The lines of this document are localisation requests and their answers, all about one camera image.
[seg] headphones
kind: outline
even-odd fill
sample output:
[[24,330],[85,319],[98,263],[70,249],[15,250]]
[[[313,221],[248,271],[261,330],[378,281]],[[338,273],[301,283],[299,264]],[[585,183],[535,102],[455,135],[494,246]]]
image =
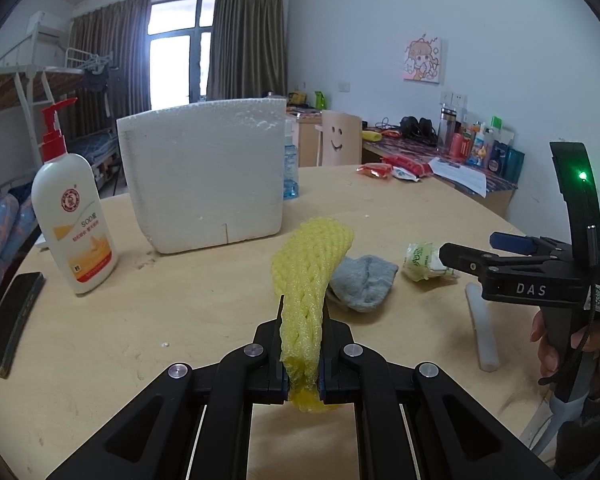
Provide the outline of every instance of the headphones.
[[438,135],[433,129],[430,119],[424,117],[417,120],[415,117],[403,117],[400,121],[400,133],[405,139],[413,139],[429,146],[435,146]]

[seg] wooden chair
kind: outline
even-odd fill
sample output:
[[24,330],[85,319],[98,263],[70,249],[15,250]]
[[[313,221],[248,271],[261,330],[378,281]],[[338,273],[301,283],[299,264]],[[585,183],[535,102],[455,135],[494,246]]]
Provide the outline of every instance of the wooden chair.
[[318,166],[348,166],[362,160],[362,119],[354,115],[324,110],[317,124]]

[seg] brown curtain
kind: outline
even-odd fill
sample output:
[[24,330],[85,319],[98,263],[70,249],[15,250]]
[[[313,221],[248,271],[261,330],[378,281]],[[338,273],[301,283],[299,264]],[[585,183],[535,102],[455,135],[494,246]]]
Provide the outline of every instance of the brown curtain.
[[[109,77],[109,105],[113,118],[151,109],[149,93],[149,46],[147,27],[151,0],[124,0],[78,16],[71,29],[69,46],[100,56],[113,53]],[[78,102],[67,109],[73,137],[111,126],[105,113],[104,94],[76,91]]]
[[282,0],[216,0],[208,99],[286,95]]

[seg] hand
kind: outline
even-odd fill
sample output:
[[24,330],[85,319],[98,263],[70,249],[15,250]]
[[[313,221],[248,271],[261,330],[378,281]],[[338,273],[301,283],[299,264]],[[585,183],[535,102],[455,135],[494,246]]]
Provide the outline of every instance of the hand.
[[[578,330],[571,336],[571,347],[577,348],[584,336],[586,328]],[[560,358],[558,351],[549,345],[549,341],[546,336],[546,328],[544,326],[544,319],[542,318],[542,312],[538,312],[534,317],[531,329],[531,342],[540,341],[538,345],[538,358],[540,359],[540,373],[543,377],[553,375],[559,365]],[[583,351],[594,352],[600,350],[600,319],[593,322],[591,334],[589,335],[588,341],[585,343]],[[592,382],[592,391],[595,392],[600,389],[600,359],[598,360],[598,368]]]

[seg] white bottle with orange cap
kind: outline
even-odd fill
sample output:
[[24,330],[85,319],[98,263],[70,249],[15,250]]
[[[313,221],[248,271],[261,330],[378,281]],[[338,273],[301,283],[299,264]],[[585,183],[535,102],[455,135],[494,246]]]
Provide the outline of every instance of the white bottle with orange cap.
[[38,224],[56,265],[76,294],[100,285],[118,262],[98,189],[89,163],[67,153],[56,128],[56,111],[77,98],[42,110],[47,133],[43,137],[44,166],[33,181],[31,199]]

